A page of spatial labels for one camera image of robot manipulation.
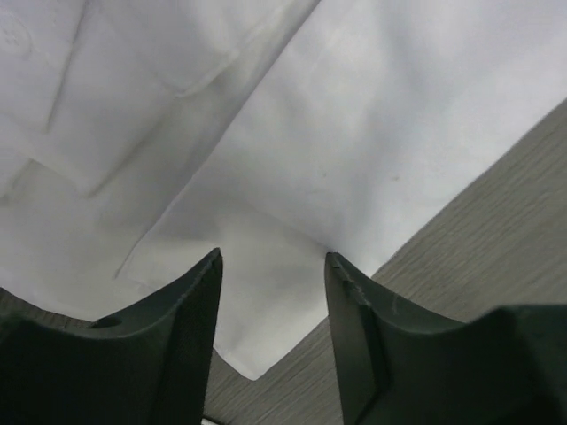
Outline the white long sleeve shirt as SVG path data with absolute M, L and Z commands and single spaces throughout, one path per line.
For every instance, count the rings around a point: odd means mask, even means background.
M 563 1 L 4 1 L 1 286 L 96 320 L 224 258 L 255 380 L 566 96 Z

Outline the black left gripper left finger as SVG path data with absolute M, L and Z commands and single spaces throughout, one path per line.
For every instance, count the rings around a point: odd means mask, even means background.
M 221 282 L 213 249 L 167 286 L 87 327 L 3 315 L 2 423 L 200 423 Z

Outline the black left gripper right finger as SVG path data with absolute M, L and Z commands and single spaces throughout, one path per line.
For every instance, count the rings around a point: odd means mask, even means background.
M 336 252 L 324 282 L 344 423 L 565 423 L 564 305 L 505 305 L 462 323 Z

